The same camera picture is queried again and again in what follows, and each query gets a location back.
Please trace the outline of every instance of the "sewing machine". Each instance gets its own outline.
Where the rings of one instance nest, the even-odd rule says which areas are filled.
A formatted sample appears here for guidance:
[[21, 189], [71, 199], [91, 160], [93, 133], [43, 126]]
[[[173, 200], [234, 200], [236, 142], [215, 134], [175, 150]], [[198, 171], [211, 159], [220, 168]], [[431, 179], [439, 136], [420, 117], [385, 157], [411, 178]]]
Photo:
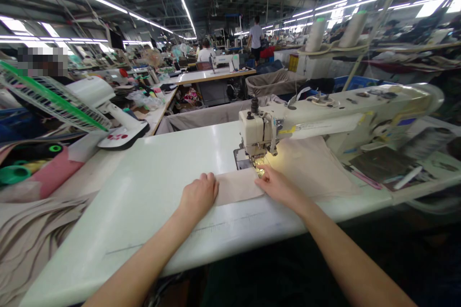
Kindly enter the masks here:
[[239, 70], [240, 58], [238, 54], [233, 55], [216, 55], [215, 57], [210, 57], [210, 64], [213, 68], [213, 73], [215, 68], [218, 67], [220, 63], [229, 64], [229, 72], [235, 72]]
[[259, 107], [253, 99], [251, 111], [239, 112], [241, 148], [255, 164], [267, 152], [277, 155], [276, 145], [283, 138], [328, 135], [327, 146], [337, 157], [371, 141], [400, 146], [413, 122], [437, 110], [443, 100], [440, 89], [426, 83], [318, 94], [302, 101], [293, 98], [287, 105], [269, 102]]

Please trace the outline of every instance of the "pile of fabric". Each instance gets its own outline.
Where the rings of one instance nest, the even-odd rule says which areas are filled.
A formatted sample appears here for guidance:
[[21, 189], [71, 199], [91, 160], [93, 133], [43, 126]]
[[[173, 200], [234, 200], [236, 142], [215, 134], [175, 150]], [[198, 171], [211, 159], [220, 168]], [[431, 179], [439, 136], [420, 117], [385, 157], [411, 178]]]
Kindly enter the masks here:
[[18, 306], [95, 195], [0, 203], [0, 306]]

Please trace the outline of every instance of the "hand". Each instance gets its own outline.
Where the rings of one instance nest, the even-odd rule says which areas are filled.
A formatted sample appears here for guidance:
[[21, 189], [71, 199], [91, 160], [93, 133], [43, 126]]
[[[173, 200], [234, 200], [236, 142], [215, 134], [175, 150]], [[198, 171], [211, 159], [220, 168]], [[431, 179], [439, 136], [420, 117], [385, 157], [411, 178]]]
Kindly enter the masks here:
[[292, 184], [282, 173], [269, 165], [257, 165], [264, 170], [264, 175], [255, 180], [264, 192], [273, 200], [289, 207], [299, 216], [306, 210], [309, 198], [294, 184]]
[[213, 206], [218, 187], [213, 173], [202, 173], [199, 180], [184, 187], [178, 212], [195, 226]]

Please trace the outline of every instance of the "fan base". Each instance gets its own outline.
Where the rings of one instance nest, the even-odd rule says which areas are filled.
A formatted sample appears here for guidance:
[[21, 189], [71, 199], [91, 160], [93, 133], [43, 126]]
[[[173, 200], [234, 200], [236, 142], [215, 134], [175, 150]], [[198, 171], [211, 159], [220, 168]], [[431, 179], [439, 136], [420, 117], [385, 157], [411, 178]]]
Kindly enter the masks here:
[[134, 144], [134, 142], [142, 138], [150, 129], [149, 124], [140, 122], [137, 130], [128, 130], [126, 127], [117, 128], [113, 133], [104, 138], [98, 147], [109, 151], [126, 150]]

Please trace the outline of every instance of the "forearm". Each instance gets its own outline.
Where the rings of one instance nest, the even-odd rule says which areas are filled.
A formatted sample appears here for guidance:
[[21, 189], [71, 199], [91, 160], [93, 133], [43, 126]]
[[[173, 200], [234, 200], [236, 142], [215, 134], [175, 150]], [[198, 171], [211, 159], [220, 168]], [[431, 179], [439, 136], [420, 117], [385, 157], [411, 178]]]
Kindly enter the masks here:
[[84, 307], [141, 306], [150, 287], [173, 254], [187, 239], [195, 223], [175, 212], [100, 289]]
[[416, 306], [314, 202], [299, 216], [352, 306]]

